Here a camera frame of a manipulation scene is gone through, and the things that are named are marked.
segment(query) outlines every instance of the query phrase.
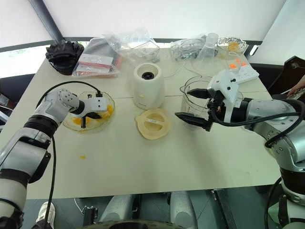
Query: black pole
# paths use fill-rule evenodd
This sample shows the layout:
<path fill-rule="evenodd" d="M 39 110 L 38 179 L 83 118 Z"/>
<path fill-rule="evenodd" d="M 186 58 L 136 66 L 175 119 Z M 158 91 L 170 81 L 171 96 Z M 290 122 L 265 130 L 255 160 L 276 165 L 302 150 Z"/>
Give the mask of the black pole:
<path fill-rule="evenodd" d="M 48 11 L 48 8 L 44 4 L 43 0 L 29 0 L 29 2 L 36 11 L 42 24 L 44 25 L 52 39 L 55 41 L 56 44 L 58 44 L 59 41 L 63 40 L 64 38 L 57 25 L 55 24 L 55 21 L 53 20 L 52 16 L 50 15 L 50 12 Z"/>

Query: sneaker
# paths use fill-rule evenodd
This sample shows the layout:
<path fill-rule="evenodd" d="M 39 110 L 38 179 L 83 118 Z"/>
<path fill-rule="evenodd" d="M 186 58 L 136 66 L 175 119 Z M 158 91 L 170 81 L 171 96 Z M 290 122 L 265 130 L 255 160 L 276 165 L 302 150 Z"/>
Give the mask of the sneaker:
<path fill-rule="evenodd" d="M 47 206 L 48 206 L 48 202 L 45 202 L 42 204 L 39 213 L 38 213 L 38 217 L 36 219 L 36 222 L 42 220 L 45 218 L 46 215 L 46 211 L 47 211 Z M 51 227 L 54 229 L 54 220 L 55 220 L 55 207 L 54 205 L 51 203 L 50 205 L 50 211 L 49 211 L 49 216 L 48 216 L 48 223 L 50 223 Z"/>

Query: white table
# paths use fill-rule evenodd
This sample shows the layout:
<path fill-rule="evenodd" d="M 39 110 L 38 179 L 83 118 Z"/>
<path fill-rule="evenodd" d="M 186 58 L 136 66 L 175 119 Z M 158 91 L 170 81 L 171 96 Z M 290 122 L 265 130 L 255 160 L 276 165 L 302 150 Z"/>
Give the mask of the white table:
<path fill-rule="evenodd" d="M 211 74 L 223 68 L 222 61 L 218 64 Z M 181 63 L 168 58 L 159 65 L 167 76 L 176 72 Z M 197 75 L 185 69 L 165 79 L 166 98 L 162 107 L 172 119 L 169 133 L 154 141 L 144 139 L 134 120 L 144 110 L 133 103 L 130 83 L 133 68 L 124 62 L 121 70 L 116 78 L 84 79 L 115 100 L 115 117 L 105 129 L 83 135 L 61 125 L 56 131 L 54 198 L 256 186 L 274 183 L 280 176 L 276 161 L 257 134 L 218 124 L 213 124 L 210 132 L 190 129 L 174 116 L 181 106 L 179 87 Z M 42 63 L 0 134 L 0 148 L 24 125 L 40 96 L 51 86 L 67 80 L 71 78 L 57 73 L 47 61 Z M 92 91 L 82 84 L 68 84 L 64 88 L 77 94 Z M 240 91 L 244 97 L 270 99 L 258 79 L 242 84 Z M 28 186 L 27 198 L 48 197 L 51 167 L 52 161 L 44 176 Z"/>

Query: floor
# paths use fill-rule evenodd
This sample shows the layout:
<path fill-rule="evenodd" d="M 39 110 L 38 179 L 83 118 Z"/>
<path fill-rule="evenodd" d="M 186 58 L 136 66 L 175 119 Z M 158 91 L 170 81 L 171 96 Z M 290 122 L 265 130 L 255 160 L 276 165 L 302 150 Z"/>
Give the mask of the floor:
<path fill-rule="evenodd" d="M 266 194 L 259 194 L 254 187 L 226 189 L 226 196 L 238 229 L 264 228 L 263 213 Z M 199 229 L 225 229 L 217 202 L 208 190 L 189 191 Z M 102 215 L 111 197 L 76 199 L 80 208 L 95 206 L 99 208 L 97 220 Z M 39 209 L 46 200 L 29 199 L 24 208 L 24 223 L 22 229 L 30 229 L 35 223 Z M 74 229 L 82 226 L 83 216 L 77 209 L 74 199 L 54 199 L 56 229 Z M 169 205 L 164 193 L 151 193 L 142 196 L 141 219 L 169 220 Z M 278 227 L 269 221 L 270 229 Z"/>

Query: power strip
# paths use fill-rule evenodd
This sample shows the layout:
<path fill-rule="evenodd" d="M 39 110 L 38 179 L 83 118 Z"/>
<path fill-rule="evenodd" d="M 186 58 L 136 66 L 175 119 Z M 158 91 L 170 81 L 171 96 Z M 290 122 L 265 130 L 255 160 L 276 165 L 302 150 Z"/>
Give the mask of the power strip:
<path fill-rule="evenodd" d="M 258 78 L 259 73 L 256 70 L 254 70 L 250 65 L 247 64 L 241 66 L 239 72 L 235 73 L 235 76 L 236 76 L 236 82 L 238 84 L 241 84 L 250 80 L 255 80 L 256 78 Z"/>

